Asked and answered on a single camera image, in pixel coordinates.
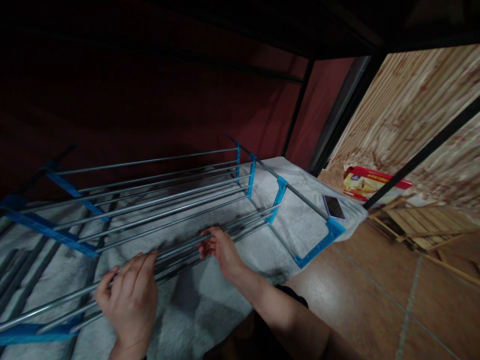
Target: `right hand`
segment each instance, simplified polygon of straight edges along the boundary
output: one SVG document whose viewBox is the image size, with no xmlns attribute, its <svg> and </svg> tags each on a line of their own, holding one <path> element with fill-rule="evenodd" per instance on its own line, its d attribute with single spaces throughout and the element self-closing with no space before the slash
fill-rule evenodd
<svg viewBox="0 0 480 360">
<path fill-rule="evenodd" d="M 235 248 L 234 241 L 229 234 L 216 226 L 202 231 L 200 235 L 207 234 L 212 234 L 212 237 L 200 243 L 198 249 L 200 258 L 205 259 L 210 255 L 216 257 L 221 273 L 225 279 L 232 281 L 247 269 Z"/>
</svg>

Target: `left hand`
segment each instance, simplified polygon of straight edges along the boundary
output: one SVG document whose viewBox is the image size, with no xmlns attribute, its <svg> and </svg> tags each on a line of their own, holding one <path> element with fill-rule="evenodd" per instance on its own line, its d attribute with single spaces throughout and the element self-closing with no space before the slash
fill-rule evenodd
<svg viewBox="0 0 480 360">
<path fill-rule="evenodd" d="M 118 266 L 103 277 L 96 289 L 96 302 L 117 335 L 110 359 L 140 360 L 147 353 L 157 315 L 157 256 L 158 251 L 139 253 L 120 270 L 111 290 L 109 285 Z"/>
</svg>

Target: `floor grout line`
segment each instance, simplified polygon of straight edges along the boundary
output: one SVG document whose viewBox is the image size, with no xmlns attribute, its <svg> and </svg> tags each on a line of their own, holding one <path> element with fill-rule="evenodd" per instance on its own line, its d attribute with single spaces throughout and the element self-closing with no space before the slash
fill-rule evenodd
<svg viewBox="0 0 480 360">
<path fill-rule="evenodd" d="M 433 340 L 435 340 L 437 343 L 441 345 L 442 348 L 446 350 L 447 353 L 449 353 L 452 357 L 454 357 L 456 360 L 461 360 L 457 355 L 454 354 L 450 348 L 445 345 L 433 332 L 431 332 L 425 325 L 423 325 L 415 316 L 411 316 L 412 320 L 414 320 L 420 327 L 425 330 Z"/>
<path fill-rule="evenodd" d="M 416 261 L 415 273 L 413 274 L 413 281 L 411 283 L 410 294 L 408 295 L 408 301 L 406 303 L 405 318 L 403 319 L 403 326 L 400 331 L 400 339 L 398 340 L 398 347 L 396 349 L 396 360 L 401 360 L 404 355 L 404 345 L 407 340 L 407 331 L 409 329 L 410 313 L 414 306 L 415 291 L 419 284 L 420 267 L 422 266 L 423 257 L 418 257 Z"/>
<path fill-rule="evenodd" d="M 338 250 L 338 252 L 345 258 L 347 259 L 353 266 L 355 266 L 357 269 L 360 270 L 360 272 L 365 275 L 365 277 L 377 288 L 379 289 L 387 298 L 389 298 L 390 300 L 392 300 L 402 311 L 404 311 L 405 313 L 407 312 L 407 310 L 397 301 L 395 300 L 390 294 L 387 293 L 387 291 L 385 291 L 369 274 L 367 274 L 350 256 L 348 256 L 346 253 L 344 253 L 342 250 L 340 250 L 340 248 L 338 246 L 336 246 L 334 243 L 332 244 L 333 247 L 335 249 Z M 446 346 L 437 336 L 435 336 L 435 334 L 429 330 L 425 325 L 423 325 L 415 316 L 413 315 L 410 315 L 410 317 L 418 324 L 420 325 L 420 327 L 422 329 L 424 329 L 430 336 L 433 340 L 435 340 L 437 343 L 439 343 L 441 345 L 442 348 L 444 348 L 451 356 L 453 356 L 456 360 L 461 360 L 457 355 L 454 354 L 454 352 L 452 350 L 450 350 L 450 348 L 448 346 Z"/>
<path fill-rule="evenodd" d="M 344 253 L 342 250 L 339 249 L 338 246 L 336 246 L 335 244 L 332 244 L 335 249 L 337 249 L 340 254 L 345 258 L 347 259 L 353 266 L 355 266 L 357 269 L 359 269 L 363 275 L 366 276 L 366 278 L 368 280 L 370 280 L 370 282 L 376 286 L 376 288 L 378 290 L 380 290 L 384 295 L 386 295 L 387 298 L 389 298 L 390 300 L 392 300 L 400 309 L 402 309 L 404 312 L 406 311 L 405 308 L 397 301 L 395 300 L 390 294 L 388 294 L 370 275 L 368 275 L 355 261 L 353 261 L 353 259 L 348 256 L 346 253 Z"/>
</svg>

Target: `wooden pallet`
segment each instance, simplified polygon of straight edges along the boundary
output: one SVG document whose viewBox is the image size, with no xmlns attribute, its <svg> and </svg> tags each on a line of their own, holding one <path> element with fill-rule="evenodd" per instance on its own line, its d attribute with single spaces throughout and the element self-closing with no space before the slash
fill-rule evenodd
<svg viewBox="0 0 480 360">
<path fill-rule="evenodd" d="M 432 251 L 480 231 L 480 226 L 472 222 L 460 211 L 450 206 L 415 207 L 403 196 L 369 216 L 381 225 L 397 241 L 408 240 L 418 247 Z M 395 231 L 383 217 L 392 219 L 401 231 Z"/>
</svg>

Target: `hand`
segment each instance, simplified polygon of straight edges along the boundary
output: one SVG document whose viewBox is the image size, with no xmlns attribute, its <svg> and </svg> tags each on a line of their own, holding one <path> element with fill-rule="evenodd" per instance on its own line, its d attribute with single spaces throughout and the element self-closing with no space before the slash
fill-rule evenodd
<svg viewBox="0 0 480 360">
<path fill-rule="evenodd" d="M 200 244 L 198 249 L 200 258 L 205 259 L 210 255 L 216 257 L 225 279 L 233 281 L 235 277 L 247 269 L 235 248 L 234 241 L 230 235 L 216 226 L 202 231 L 200 235 L 204 236 L 207 234 L 212 234 L 213 236 Z"/>
<path fill-rule="evenodd" d="M 110 359 L 143 359 L 157 314 L 158 289 L 154 264 L 158 251 L 132 258 L 119 270 L 115 266 L 98 284 L 95 299 L 116 332 Z"/>
</svg>

